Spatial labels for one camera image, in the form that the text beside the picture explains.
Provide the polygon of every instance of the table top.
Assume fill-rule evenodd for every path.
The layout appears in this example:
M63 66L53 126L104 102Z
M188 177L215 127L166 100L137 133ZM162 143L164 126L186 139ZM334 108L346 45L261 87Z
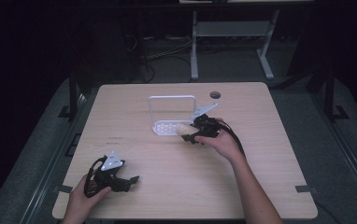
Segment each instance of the table top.
M210 93L218 91L220 99ZM113 219L243 218L234 173L213 148L152 130L148 99L193 95L197 106L218 103L207 114L223 118L240 138L250 167L283 218L314 218L318 212L268 88L264 83L106 85L100 88L64 185L75 187L95 160L114 150L126 163L117 173L140 179L129 192L111 192L91 213ZM159 115L173 118L174 100ZM53 216L63 218L68 193L60 192Z

